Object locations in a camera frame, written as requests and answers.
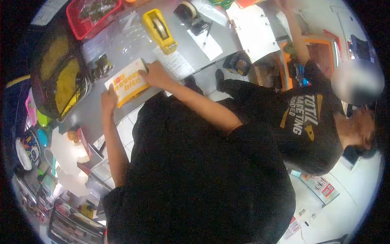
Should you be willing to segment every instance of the yellow food box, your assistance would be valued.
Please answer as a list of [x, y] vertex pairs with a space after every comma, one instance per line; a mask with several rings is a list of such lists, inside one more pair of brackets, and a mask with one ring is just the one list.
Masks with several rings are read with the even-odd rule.
[[149, 84], [139, 75], [138, 70], [146, 71], [142, 59], [137, 59], [127, 65], [105, 83], [107, 90], [110, 84], [114, 85], [118, 96], [118, 108], [149, 87]]

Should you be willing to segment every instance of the black tape dispenser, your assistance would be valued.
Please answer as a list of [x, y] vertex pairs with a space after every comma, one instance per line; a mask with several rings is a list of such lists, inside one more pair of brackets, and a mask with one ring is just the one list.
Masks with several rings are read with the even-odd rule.
[[210, 23], [204, 21], [195, 6], [188, 1], [182, 1], [175, 9], [174, 14], [179, 17], [195, 36], [209, 28]]

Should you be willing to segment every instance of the receipt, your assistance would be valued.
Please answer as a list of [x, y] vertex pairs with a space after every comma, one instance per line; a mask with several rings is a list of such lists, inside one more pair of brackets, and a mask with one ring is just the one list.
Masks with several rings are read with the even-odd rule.
[[182, 80], [195, 72], [192, 66], [178, 51], [171, 53], [170, 55], [165, 55], [160, 47], [156, 47], [153, 52], [162, 65], [166, 67], [177, 80]]
[[206, 56], [212, 61], [216, 57], [218, 57], [222, 53], [221, 47], [214, 40], [214, 38], [209, 34], [206, 38], [207, 31], [204, 31], [199, 36], [195, 36], [192, 34], [190, 30], [187, 30], [192, 39], [198, 44], [198, 46], [202, 49], [202, 51], [206, 54]]

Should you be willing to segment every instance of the hand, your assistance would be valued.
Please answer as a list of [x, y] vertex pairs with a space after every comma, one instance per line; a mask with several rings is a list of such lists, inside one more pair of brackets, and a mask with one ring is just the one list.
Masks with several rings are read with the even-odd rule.
[[138, 70], [138, 73], [145, 79], [145, 81], [155, 87], [169, 90], [174, 84], [177, 84], [172, 78], [165, 72], [164, 67], [159, 61], [154, 61], [152, 64], [146, 64], [149, 69], [149, 73], [144, 70]]
[[294, 12], [293, 0], [275, 0], [275, 3], [284, 14]]
[[114, 85], [110, 84], [108, 91], [101, 94], [101, 116], [102, 119], [111, 119], [117, 106], [118, 97], [114, 91]]

